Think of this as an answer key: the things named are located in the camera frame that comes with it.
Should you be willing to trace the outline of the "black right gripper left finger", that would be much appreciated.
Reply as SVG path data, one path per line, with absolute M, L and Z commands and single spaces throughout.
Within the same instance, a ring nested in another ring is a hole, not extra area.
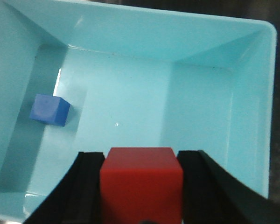
M 100 224 L 102 152 L 79 152 L 72 166 L 25 224 Z

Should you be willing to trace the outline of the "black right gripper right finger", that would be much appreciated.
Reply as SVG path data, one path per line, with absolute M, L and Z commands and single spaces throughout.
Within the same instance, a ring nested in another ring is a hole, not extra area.
M 245 186 L 203 150 L 179 151 L 185 224 L 280 224 L 280 206 Z

